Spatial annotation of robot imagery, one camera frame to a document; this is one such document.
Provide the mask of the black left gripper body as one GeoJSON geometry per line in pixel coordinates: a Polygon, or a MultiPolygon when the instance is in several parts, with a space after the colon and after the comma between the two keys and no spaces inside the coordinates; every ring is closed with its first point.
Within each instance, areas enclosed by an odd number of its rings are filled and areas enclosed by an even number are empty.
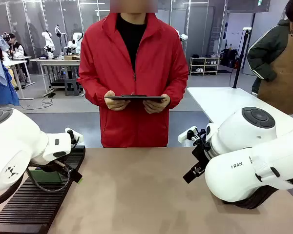
{"type": "Polygon", "coordinates": [[[64,171],[66,165],[58,160],[54,160],[46,165],[39,165],[39,164],[35,164],[33,162],[30,162],[29,167],[40,168],[45,172],[55,172],[55,171],[62,172],[62,171],[64,171]]]}

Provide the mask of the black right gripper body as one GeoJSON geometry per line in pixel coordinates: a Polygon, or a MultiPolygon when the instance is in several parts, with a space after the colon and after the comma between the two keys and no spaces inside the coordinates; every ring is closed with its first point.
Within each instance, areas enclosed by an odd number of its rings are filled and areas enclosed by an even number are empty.
{"type": "Polygon", "coordinates": [[[206,151],[206,147],[203,143],[197,143],[196,147],[192,151],[193,156],[197,159],[197,163],[194,165],[196,171],[204,171],[209,163],[209,157],[206,151]]]}

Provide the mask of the person's left hand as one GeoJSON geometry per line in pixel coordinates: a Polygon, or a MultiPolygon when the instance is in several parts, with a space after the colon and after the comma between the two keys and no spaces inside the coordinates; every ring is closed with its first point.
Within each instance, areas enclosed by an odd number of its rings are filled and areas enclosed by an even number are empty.
{"type": "Polygon", "coordinates": [[[161,97],[163,97],[163,99],[160,102],[155,102],[151,100],[143,101],[143,105],[147,113],[160,113],[169,105],[170,97],[167,94],[162,94],[161,97]]]}

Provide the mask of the person's right hand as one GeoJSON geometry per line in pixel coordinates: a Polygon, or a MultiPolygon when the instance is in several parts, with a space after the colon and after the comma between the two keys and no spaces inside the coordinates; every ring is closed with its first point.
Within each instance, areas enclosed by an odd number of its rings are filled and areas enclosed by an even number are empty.
{"type": "Polygon", "coordinates": [[[109,90],[106,92],[104,99],[108,109],[112,111],[122,111],[130,103],[130,100],[113,100],[111,97],[115,97],[115,93],[112,90],[109,90]]]}

